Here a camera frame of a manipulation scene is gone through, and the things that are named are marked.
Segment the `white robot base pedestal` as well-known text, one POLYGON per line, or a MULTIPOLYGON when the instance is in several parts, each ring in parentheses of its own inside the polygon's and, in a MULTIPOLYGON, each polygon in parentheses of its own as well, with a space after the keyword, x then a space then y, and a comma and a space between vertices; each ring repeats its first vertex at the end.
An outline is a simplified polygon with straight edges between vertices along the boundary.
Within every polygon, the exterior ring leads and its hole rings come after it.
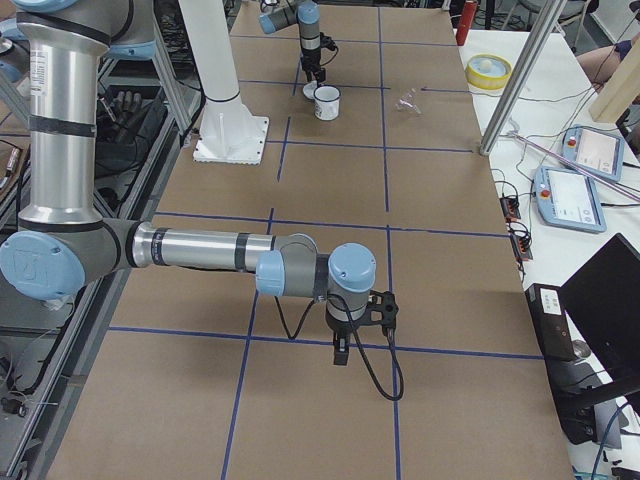
POLYGON ((179 5, 205 97, 194 159, 257 165, 269 119, 253 115, 241 98, 223 2, 179 5))

